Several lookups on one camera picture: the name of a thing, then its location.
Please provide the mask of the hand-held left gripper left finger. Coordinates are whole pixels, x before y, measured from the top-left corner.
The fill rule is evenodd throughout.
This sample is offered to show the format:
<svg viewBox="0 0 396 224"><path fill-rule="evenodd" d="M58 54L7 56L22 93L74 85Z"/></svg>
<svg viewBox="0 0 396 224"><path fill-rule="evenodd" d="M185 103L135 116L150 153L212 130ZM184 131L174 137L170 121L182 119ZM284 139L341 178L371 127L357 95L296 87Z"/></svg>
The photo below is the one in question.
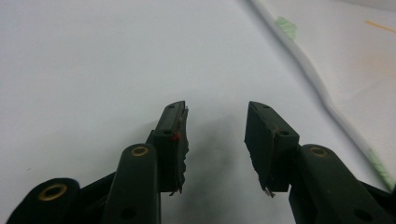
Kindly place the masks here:
<svg viewBox="0 0 396 224"><path fill-rule="evenodd" d="M161 194L185 182L188 113L183 101L167 105L147 141L123 150L101 224L161 224Z"/></svg>

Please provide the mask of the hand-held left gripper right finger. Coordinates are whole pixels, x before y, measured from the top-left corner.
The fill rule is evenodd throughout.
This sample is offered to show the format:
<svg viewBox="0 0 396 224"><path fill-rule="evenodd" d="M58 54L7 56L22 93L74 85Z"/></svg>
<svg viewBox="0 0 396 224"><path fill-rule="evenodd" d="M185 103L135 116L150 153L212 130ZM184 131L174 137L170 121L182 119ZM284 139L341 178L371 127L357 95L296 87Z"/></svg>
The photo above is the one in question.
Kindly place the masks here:
<svg viewBox="0 0 396 224"><path fill-rule="evenodd" d="M250 102L245 143L264 192L289 194L297 224L389 224L389 214L330 149L300 145L275 110Z"/></svg>

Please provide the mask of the green tape strip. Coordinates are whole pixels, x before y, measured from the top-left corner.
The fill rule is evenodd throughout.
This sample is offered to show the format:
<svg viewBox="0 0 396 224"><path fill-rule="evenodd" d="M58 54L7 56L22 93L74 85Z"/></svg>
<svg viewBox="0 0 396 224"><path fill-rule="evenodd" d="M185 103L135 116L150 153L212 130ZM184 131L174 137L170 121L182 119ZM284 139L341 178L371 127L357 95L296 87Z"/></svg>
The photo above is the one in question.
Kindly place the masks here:
<svg viewBox="0 0 396 224"><path fill-rule="evenodd" d="M297 26L294 23L284 17L278 17L275 24L290 40L296 38Z"/></svg>
<svg viewBox="0 0 396 224"><path fill-rule="evenodd" d="M390 191L395 190L396 179L390 175L383 162L376 156L376 154L371 149L368 151L368 160L374 166L378 175L383 180L388 189Z"/></svg>

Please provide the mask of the thin orange stick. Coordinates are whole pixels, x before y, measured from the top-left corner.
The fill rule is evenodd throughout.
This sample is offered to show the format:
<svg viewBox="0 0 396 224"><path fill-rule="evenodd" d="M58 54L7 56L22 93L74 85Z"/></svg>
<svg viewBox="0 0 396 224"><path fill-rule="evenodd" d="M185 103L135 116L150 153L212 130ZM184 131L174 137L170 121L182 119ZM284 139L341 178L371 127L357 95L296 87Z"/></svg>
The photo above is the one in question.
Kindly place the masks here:
<svg viewBox="0 0 396 224"><path fill-rule="evenodd" d="M391 27L379 24L377 22L366 20L365 23L368 24L368 25L374 26L376 28L379 28L379 29L382 29L382 30L386 30L388 32L396 34L396 29L393 29Z"/></svg>

